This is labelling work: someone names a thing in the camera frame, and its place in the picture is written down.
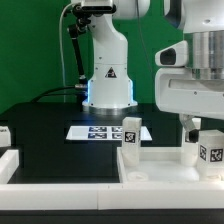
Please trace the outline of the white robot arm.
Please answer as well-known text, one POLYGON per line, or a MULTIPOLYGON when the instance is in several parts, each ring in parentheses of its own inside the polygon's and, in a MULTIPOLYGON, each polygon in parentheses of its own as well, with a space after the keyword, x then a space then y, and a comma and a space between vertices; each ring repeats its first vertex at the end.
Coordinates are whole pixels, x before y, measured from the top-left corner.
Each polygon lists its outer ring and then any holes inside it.
MULTIPOLYGON (((150 0, 71 0, 75 28, 92 32, 94 73, 88 81, 87 110, 118 113, 137 106, 127 75, 127 40, 114 19, 147 13, 150 0)), ((188 134, 193 118, 224 120, 224 0, 164 0, 164 17, 184 39, 155 55, 157 107, 179 115, 188 134)))

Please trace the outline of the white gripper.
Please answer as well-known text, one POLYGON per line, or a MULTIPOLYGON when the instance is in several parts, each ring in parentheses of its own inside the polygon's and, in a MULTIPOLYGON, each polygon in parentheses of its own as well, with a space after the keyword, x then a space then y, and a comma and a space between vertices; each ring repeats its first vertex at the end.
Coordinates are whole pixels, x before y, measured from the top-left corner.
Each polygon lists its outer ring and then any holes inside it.
POLYGON ((161 111, 177 113, 185 141, 196 143, 193 116, 224 120, 224 81, 199 80, 187 68, 161 68, 155 76, 155 100, 161 111))

